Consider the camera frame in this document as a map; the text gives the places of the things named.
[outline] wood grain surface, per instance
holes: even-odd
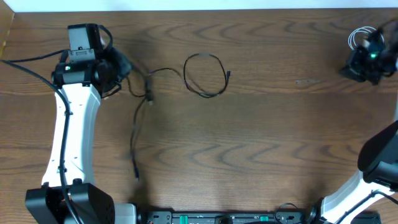
[[[305,208],[356,170],[364,142],[392,122],[398,76],[379,86],[337,71],[361,26],[397,9],[78,12],[16,14],[3,58],[68,48],[67,25],[105,25],[114,45],[151,70],[182,69],[197,52],[231,70],[227,91],[203,99],[172,72],[154,76],[155,103],[139,118],[135,183],[129,135],[139,100],[124,90],[101,102],[94,141],[97,186],[115,202],[175,210]],[[57,57],[24,65],[50,78]],[[53,92],[0,64],[0,223],[32,223],[27,189],[40,187],[52,147]],[[223,86],[216,61],[193,59],[188,72],[207,90]],[[135,91],[142,83],[132,75]],[[397,223],[387,200],[371,207]]]

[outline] white wall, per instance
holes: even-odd
[[[398,7],[398,0],[4,0],[14,12]]]

